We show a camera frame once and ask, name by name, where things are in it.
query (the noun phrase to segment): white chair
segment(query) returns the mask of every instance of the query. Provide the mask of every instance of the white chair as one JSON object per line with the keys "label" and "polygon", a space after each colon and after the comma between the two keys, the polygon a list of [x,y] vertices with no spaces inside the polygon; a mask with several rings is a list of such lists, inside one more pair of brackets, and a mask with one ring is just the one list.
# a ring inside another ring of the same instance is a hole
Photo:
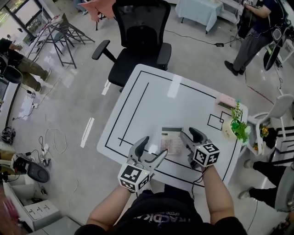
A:
{"label": "white chair", "polygon": [[281,128],[283,133],[283,140],[286,140],[286,133],[285,133],[285,126],[283,122],[282,116],[287,111],[287,109],[291,106],[292,102],[294,101],[294,97],[292,95],[281,95],[277,98],[273,108],[269,112],[261,112],[255,114],[253,116],[248,116],[248,122],[253,124],[253,128],[251,132],[255,132],[256,135],[256,142],[258,146],[258,151],[254,150],[250,143],[248,143],[244,148],[241,150],[239,157],[245,153],[246,149],[248,148],[251,152],[254,153],[255,156],[265,156],[269,155],[273,152],[273,149],[267,148],[263,144],[262,137],[260,136],[260,125],[266,124],[270,118],[277,118],[281,121]]}

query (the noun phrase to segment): window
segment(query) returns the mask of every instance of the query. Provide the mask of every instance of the window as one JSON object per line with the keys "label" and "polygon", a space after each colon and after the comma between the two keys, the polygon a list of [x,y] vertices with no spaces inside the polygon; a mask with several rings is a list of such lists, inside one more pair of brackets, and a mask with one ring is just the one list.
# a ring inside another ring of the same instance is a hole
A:
{"label": "window", "polygon": [[26,25],[29,20],[40,11],[39,6],[34,2],[34,0],[29,0],[19,9],[16,16]]}
{"label": "window", "polygon": [[8,11],[3,8],[0,11],[0,38],[7,38],[10,36],[11,41],[17,40],[25,32],[20,32],[19,28],[24,31],[21,26],[9,15]]}
{"label": "window", "polygon": [[9,8],[11,12],[14,12],[25,0],[10,0],[6,6]]}
{"label": "window", "polygon": [[45,24],[47,24],[48,20],[45,17],[42,17],[42,13],[40,13],[28,26],[28,31],[31,32],[33,36],[37,36],[37,34],[41,31]]}

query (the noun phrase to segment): white tablecloth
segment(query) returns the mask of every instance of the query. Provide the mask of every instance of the white tablecloth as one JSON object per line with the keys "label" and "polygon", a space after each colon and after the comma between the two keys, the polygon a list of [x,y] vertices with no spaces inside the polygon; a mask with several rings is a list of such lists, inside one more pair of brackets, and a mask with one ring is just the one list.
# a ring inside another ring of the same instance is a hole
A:
{"label": "white tablecloth", "polygon": [[[221,132],[222,123],[231,118],[231,112],[215,103],[219,95],[216,90],[176,74],[137,65],[113,109],[97,150],[123,164],[130,148],[141,138],[149,136],[145,150],[158,154],[162,127],[182,127],[190,138],[189,128],[193,127],[220,149],[215,167],[227,184],[238,160],[241,141],[230,142]],[[241,121],[246,122],[248,109],[242,104],[240,107]],[[190,191],[192,182],[202,173],[200,169],[191,170],[189,153],[184,148],[181,156],[168,155],[155,170],[154,179]],[[203,182],[194,186],[195,192],[203,189]]]}
{"label": "white tablecloth", "polygon": [[175,7],[178,17],[206,25],[208,32],[214,26],[223,3],[213,0],[180,0]]}

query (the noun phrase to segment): white floor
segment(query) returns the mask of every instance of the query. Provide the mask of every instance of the white floor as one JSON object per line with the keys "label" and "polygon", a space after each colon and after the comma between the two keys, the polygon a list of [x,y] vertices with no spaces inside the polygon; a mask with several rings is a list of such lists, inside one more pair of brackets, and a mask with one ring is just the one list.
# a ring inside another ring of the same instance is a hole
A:
{"label": "white floor", "polygon": [[[64,214],[80,223],[85,223],[92,209],[118,185],[117,175],[120,169],[118,163],[96,150],[99,137],[120,95],[119,87],[113,84],[110,85],[107,93],[102,95],[113,63],[104,55],[98,61],[94,61],[91,55],[105,39],[111,41],[108,49],[115,56],[120,53],[122,46],[115,20],[103,20],[98,31],[95,31],[95,23],[90,21],[89,15],[77,15],[72,20],[72,24],[96,43],[77,45],[72,49],[77,69],[72,65],[62,67],[54,48],[47,45],[37,62],[46,69],[50,67],[53,72],[48,84],[44,84],[46,88],[43,94],[37,94],[35,98],[35,103],[41,104],[26,120],[17,119],[12,126],[17,132],[14,146],[17,152],[22,153],[34,149],[40,151],[38,138],[41,135],[44,137],[47,128],[59,129],[66,135],[67,149],[63,154],[59,154],[54,148],[53,131],[49,130],[44,138],[44,142],[49,144],[49,152],[53,157],[49,167],[51,179],[44,186],[48,198]],[[235,34],[230,32],[231,26],[226,21],[218,20],[209,34],[205,35],[205,26],[187,19],[182,24],[172,8],[165,28],[210,43],[225,43]],[[226,44],[223,48],[217,48],[170,32],[164,33],[164,41],[172,45],[168,71],[240,100],[249,108],[249,114],[268,111],[272,107],[272,102],[279,96],[277,87],[280,82],[275,69],[265,72],[263,68],[264,49],[247,67],[246,77],[244,75],[235,77],[225,68],[224,60],[233,62],[240,46],[239,41],[234,42],[232,47]],[[69,59],[68,53],[65,53],[63,58]],[[284,93],[293,94],[294,69],[288,63],[283,67],[283,70],[278,71],[283,78],[282,89]],[[11,117],[28,114],[29,100],[26,91],[20,88]],[[80,146],[81,140],[90,118],[95,120],[83,148]],[[287,114],[285,123],[290,125],[290,122],[291,118]],[[57,131],[55,143],[58,151],[61,152],[65,147],[65,140],[64,135]],[[260,187],[265,178],[254,170],[245,170],[243,168],[245,158],[246,156],[239,159],[228,188],[234,199],[236,216],[247,230],[256,209],[256,202],[252,199],[238,200],[237,195],[250,186]],[[154,185],[155,189],[162,189],[161,183],[154,182]],[[195,207],[203,219],[208,221],[209,214],[203,196],[196,195]],[[260,202],[249,234],[267,234],[285,217],[285,214],[277,213]]]}

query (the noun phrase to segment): black t-shirt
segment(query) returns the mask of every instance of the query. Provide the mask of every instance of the black t-shirt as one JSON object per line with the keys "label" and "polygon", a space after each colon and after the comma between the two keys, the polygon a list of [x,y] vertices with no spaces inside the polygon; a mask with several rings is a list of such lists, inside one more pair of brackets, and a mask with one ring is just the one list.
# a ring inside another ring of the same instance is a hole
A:
{"label": "black t-shirt", "polygon": [[8,57],[8,65],[17,67],[23,59],[23,55],[15,50],[9,49],[11,41],[7,39],[0,39],[0,54],[5,54]]}
{"label": "black t-shirt", "polygon": [[280,26],[282,23],[283,12],[280,5],[276,2],[278,0],[263,0],[263,4],[271,10],[269,17],[258,18],[253,29],[266,37],[271,37],[270,28],[275,25]]}
{"label": "black t-shirt", "polygon": [[195,208],[175,199],[152,196],[133,204],[109,231],[87,224],[75,235],[106,234],[226,234],[246,235],[246,231],[235,217],[219,220],[215,225],[203,223]]}

